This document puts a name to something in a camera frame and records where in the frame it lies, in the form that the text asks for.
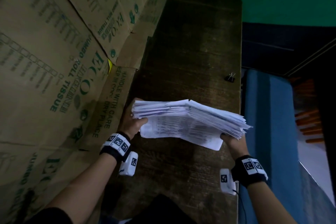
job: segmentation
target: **white device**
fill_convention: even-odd
[[[229,169],[222,168],[219,172],[220,177],[220,189],[224,193],[236,195],[236,183],[233,181],[232,174]]]
[[[126,162],[121,162],[119,168],[119,175],[133,176],[135,173],[135,168],[137,167],[138,154],[131,151],[126,159]]]

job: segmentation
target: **qr code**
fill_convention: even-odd
[[[132,166],[136,166],[137,165],[137,159],[136,158],[132,158],[131,165]]]
[[[126,152],[127,149],[128,149],[128,145],[126,143],[123,143],[123,145],[120,147],[120,149],[122,149],[124,152]]]
[[[251,170],[251,169],[254,169],[254,166],[253,166],[253,164],[252,164],[251,161],[244,163],[244,166],[245,166],[245,169],[246,169],[247,171],[248,171],[248,170]]]
[[[254,163],[254,166],[258,169],[263,169],[263,167],[260,165],[259,162],[253,162]]]
[[[120,139],[119,137],[117,137],[113,143],[115,143],[117,146],[120,146],[124,141],[122,139]]]
[[[228,182],[228,176],[227,175],[220,175],[220,182]]]
[[[116,136],[110,136],[110,138],[107,140],[108,142],[112,142],[113,139],[115,138]]]

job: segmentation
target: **person's right arm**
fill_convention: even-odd
[[[250,155],[247,150],[245,136],[237,140],[236,138],[222,135],[221,139],[229,147],[234,160],[245,155]],[[250,184],[247,187],[247,191],[259,224],[296,223],[265,182]]]

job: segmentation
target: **dark wooden tabletop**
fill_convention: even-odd
[[[168,0],[129,99],[192,99],[240,111],[241,0]],[[224,78],[235,73],[235,82]],[[170,197],[197,223],[237,222],[237,197],[223,194],[219,170],[234,165],[225,144],[213,151],[178,138],[136,136],[133,177],[118,177],[114,216],[131,218],[155,196]]]

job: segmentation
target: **blue cushion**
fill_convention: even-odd
[[[267,172],[268,185],[299,224],[303,224],[303,199],[297,152],[293,91],[280,77],[255,70],[246,73],[244,115],[253,126],[246,134],[249,152]],[[247,223],[258,223],[246,188],[239,186]],[[239,203],[239,223],[245,216]]]

